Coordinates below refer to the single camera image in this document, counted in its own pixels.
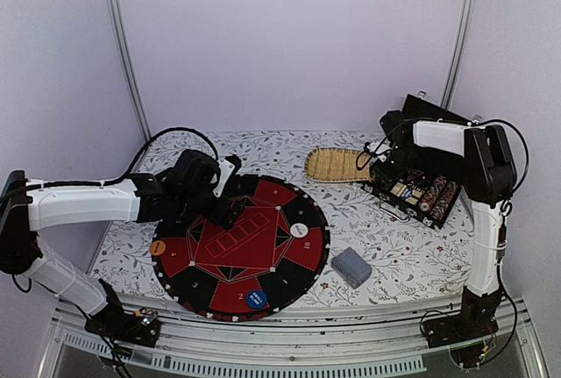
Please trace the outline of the orange big blind button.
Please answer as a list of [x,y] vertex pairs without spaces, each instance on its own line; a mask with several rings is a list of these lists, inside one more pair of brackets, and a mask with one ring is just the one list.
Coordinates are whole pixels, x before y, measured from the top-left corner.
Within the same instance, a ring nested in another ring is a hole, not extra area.
[[163,240],[154,240],[150,245],[149,251],[152,256],[161,256],[167,249],[166,242]]

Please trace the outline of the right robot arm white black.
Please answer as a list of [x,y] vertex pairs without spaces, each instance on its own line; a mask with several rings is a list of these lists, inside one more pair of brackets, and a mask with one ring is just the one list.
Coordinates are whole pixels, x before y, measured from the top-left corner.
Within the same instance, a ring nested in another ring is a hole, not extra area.
[[508,298],[501,277],[507,247],[507,218],[511,198],[525,177],[516,172],[505,132],[509,123],[492,119],[472,121],[444,112],[442,116],[407,117],[389,111],[380,120],[385,134],[377,146],[366,145],[374,194],[396,202],[390,189],[412,170],[443,179],[442,188],[430,185],[417,203],[405,203],[419,219],[434,219],[445,189],[465,191],[473,212],[472,268],[462,290],[460,311],[420,323],[430,347],[494,335],[499,327],[495,312]]

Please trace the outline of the white dealer button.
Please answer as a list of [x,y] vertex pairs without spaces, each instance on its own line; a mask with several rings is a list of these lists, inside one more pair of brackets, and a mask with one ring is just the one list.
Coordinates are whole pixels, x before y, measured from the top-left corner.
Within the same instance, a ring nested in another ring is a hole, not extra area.
[[304,223],[294,223],[290,226],[290,234],[295,239],[303,239],[308,236],[309,228]]

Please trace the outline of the round red black poker mat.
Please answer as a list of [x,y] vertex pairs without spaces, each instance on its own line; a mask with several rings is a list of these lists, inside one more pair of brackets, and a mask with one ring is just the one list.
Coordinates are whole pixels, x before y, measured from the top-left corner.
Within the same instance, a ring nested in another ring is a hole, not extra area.
[[[302,189],[266,175],[231,179],[224,195],[245,209],[229,230],[201,215],[160,223],[154,240],[166,242],[153,269],[165,292],[184,309],[224,322],[271,316],[304,296],[330,254],[330,231],[317,202]],[[290,226],[304,223],[306,238]],[[250,309],[246,295],[263,290],[267,305]]]

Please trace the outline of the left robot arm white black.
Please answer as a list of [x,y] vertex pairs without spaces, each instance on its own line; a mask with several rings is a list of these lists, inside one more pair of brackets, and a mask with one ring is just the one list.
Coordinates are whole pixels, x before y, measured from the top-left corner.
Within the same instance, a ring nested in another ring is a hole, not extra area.
[[189,214],[230,229],[243,205],[223,191],[240,167],[236,155],[214,159],[185,150],[171,168],[157,175],[127,174],[115,181],[32,181],[24,171],[13,171],[1,194],[1,270],[22,275],[73,303],[85,316],[88,332],[153,347],[161,327],[155,313],[146,309],[125,312],[107,282],[87,276],[39,243],[38,232],[58,225],[103,221],[170,224]]

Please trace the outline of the blue small blind button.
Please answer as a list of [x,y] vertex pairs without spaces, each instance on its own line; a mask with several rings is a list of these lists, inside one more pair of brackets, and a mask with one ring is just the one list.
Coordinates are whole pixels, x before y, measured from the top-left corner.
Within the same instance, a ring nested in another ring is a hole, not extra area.
[[267,305],[267,296],[263,290],[251,290],[245,297],[246,305],[252,310],[260,310]]

